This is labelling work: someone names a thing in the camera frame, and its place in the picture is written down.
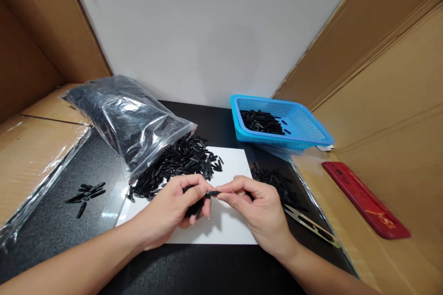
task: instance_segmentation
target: blue plastic basket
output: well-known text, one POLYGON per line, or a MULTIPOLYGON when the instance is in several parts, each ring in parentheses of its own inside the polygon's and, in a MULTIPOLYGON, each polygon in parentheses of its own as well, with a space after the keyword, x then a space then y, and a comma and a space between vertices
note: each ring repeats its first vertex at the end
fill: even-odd
POLYGON ((234 118, 235 134, 242 142, 277 145, 290 149, 307 149, 316 145, 328 146, 334 144, 334 138, 302 104, 235 94, 231 97, 232 115, 234 118), (240 111, 269 112, 278 119, 283 129, 290 134, 276 135, 252 131, 245 127, 240 111))

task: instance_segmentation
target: ziplock bag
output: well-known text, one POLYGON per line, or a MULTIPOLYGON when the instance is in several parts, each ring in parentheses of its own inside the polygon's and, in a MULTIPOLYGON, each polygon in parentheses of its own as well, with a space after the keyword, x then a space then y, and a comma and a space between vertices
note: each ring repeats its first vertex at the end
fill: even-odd
POLYGON ((61 98, 80 111, 122 157, 136 180, 163 149, 197 125, 175 116, 128 76, 89 81, 61 98))

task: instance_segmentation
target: left hand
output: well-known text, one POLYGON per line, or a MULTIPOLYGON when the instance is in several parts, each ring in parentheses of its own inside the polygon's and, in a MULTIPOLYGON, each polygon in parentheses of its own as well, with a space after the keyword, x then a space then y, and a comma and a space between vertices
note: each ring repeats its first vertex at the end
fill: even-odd
MULTIPOLYGON (((188 207, 195 204, 210 190, 215 190, 201 174, 173 177, 139 214, 132 218, 134 235, 139 237, 144 250, 164 244, 177 226, 188 228, 196 223, 195 215, 185 218, 188 207), (194 185, 183 194, 183 189, 194 185)), ((210 217, 211 200, 205 199, 202 217, 210 217)))

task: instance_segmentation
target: black tabletop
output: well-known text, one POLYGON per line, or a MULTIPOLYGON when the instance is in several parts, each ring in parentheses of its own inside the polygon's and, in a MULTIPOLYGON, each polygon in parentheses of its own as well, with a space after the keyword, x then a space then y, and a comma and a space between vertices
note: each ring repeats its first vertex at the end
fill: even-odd
MULTIPOLYGON (((313 221, 328 229, 296 176, 293 167, 235 137, 231 110, 163 102, 174 114, 198 124, 197 135, 208 145, 243 148, 248 161, 261 168, 278 168, 293 180, 292 189, 313 221)), ((127 188, 119 156, 93 129, 91 137, 65 167, 21 228, 17 241, 0 252, 0 283, 30 267, 114 227, 127 188), (107 192, 88 204, 75 219, 76 204, 63 201, 82 183, 105 181, 107 192)), ((297 240, 332 264, 355 275, 344 253, 302 227, 290 217, 297 240)), ((304 294, 289 273, 258 245, 165 244, 133 259, 101 294, 304 294)))

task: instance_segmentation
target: red object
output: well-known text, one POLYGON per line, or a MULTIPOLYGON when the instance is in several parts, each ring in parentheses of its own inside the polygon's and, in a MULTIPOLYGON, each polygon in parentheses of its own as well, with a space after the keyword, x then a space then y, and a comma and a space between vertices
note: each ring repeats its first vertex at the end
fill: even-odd
POLYGON ((324 162, 322 165, 377 234, 387 240, 411 237, 406 227, 346 164, 324 162))

